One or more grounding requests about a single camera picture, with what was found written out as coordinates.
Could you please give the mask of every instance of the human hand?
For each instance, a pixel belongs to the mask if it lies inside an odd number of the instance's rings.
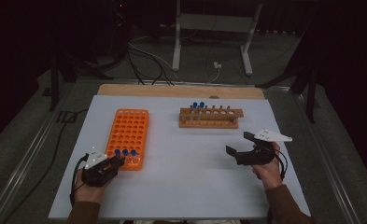
[[[280,146],[275,142],[272,142],[272,145],[276,150],[275,154],[279,155]],[[282,185],[277,158],[274,158],[268,164],[251,165],[251,167],[253,168],[253,173],[260,176],[264,189],[273,189]]]
[[[101,203],[110,181],[102,187],[90,187],[81,180],[83,170],[78,169],[75,183],[75,202]]]

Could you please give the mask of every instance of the floor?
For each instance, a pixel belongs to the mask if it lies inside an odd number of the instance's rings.
[[[179,71],[170,68],[172,35],[154,39],[137,32],[129,43],[135,70],[128,58],[105,70],[113,80],[102,80],[78,69],[76,83],[60,80],[61,101],[53,112],[49,112],[50,98],[42,96],[49,87],[49,72],[39,77],[40,90],[0,134],[0,223],[64,223],[48,219],[48,213],[85,111],[78,113],[72,123],[63,123],[58,117],[64,111],[88,108],[103,83],[139,84],[140,77],[145,84],[253,87],[283,74],[300,43],[296,35],[256,33],[249,49],[254,72],[247,76],[239,50],[245,35],[188,31],[183,36]],[[99,57],[99,64],[109,61],[109,57]],[[214,62],[221,63],[221,68],[215,68]],[[308,122],[303,112],[305,93],[288,92],[293,81],[290,78],[278,83],[264,94],[281,132],[298,139],[288,150],[312,215],[319,223],[367,223],[367,172],[344,126],[320,86],[314,111],[316,123]]]

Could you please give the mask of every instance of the wooden test tube rack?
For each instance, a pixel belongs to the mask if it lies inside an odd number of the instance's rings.
[[[238,118],[242,118],[242,109],[223,108],[180,108],[179,128],[237,129]]]

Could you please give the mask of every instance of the orange test tube rack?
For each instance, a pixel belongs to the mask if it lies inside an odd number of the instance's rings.
[[[125,155],[125,163],[119,170],[141,170],[145,157],[147,133],[147,110],[118,109],[107,141],[106,155],[112,158],[116,155],[116,150],[119,150],[123,157],[122,151],[125,150],[128,155]]]

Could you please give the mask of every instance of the metal rail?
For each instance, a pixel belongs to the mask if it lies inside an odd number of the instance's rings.
[[[73,84],[66,83],[63,91],[61,92],[61,100],[52,112],[49,112],[43,121],[39,131],[37,132],[32,144],[27,149],[26,153],[21,158],[17,167],[11,174],[7,184],[3,188],[0,194],[0,223],[3,222],[7,210],[14,200],[23,180],[25,179],[29,169],[31,168],[38,152],[43,146],[43,143],[49,135],[49,131],[55,122],[57,115],[61,111],[61,106],[64,104],[65,99],[70,94],[73,88]]]
[[[328,150],[323,145],[323,141],[320,139],[321,137],[319,136],[317,130],[315,130],[314,126],[309,122],[309,119],[306,116],[304,110],[305,99],[302,95],[293,95],[293,98],[297,107],[299,108],[304,125],[315,140],[315,144],[318,149],[318,155],[321,158],[322,167],[329,179],[329,182],[331,183],[337,202],[340,204],[340,208],[346,217],[346,223],[360,224],[361,222],[359,216],[349,199],[346,188],[344,187],[339,175],[337,174],[337,171],[334,168]]]

